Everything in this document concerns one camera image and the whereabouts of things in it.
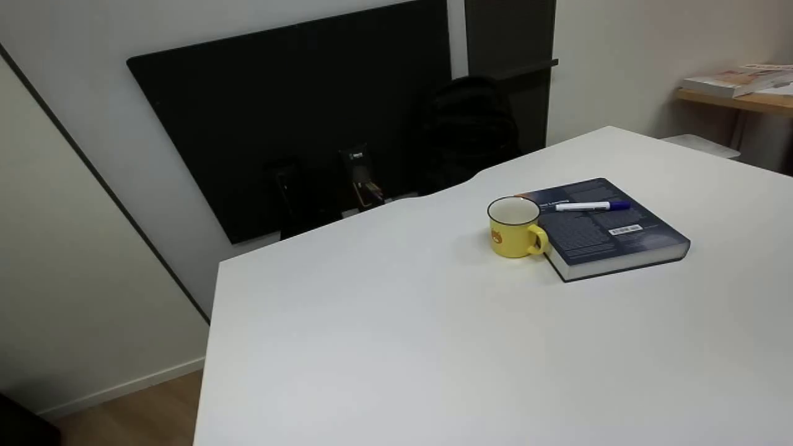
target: television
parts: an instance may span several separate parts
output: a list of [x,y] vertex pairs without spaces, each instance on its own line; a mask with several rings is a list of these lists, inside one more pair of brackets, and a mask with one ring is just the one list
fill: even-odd
[[417,189],[420,114],[451,80],[445,0],[413,0],[132,57],[230,242],[356,206],[344,157]]

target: pen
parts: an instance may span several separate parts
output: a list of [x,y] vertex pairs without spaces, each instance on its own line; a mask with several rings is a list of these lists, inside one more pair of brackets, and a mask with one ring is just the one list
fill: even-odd
[[626,210],[630,202],[577,202],[577,203],[552,203],[549,210],[570,214],[570,210]]

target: wall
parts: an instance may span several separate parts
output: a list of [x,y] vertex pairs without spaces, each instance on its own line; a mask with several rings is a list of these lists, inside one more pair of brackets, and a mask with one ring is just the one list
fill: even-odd
[[199,370],[206,323],[0,57],[0,395],[57,416]]
[[[211,309],[218,261],[264,240],[228,245],[123,60],[387,3],[0,0],[0,39]],[[454,71],[461,74],[464,0],[448,0],[448,7]],[[549,142],[601,123],[647,135],[696,128],[723,138],[730,114],[667,105],[673,83],[729,63],[791,57],[791,32],[783,31],[791,7],[791,0],[557,0],[562,64],[552,80]]]

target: yellow mug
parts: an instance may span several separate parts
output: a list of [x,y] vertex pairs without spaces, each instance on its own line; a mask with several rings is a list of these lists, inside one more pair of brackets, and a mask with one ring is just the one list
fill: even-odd
[[537,225],[541,209],[517,195],[496,199],[487,206],[491,245],[502,259],[543,255],[548,234]]

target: floor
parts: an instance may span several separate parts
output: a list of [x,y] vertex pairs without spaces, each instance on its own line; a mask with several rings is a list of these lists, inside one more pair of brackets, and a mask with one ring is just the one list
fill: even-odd
[[191,446],[201,372],[57,418],[62,446]]

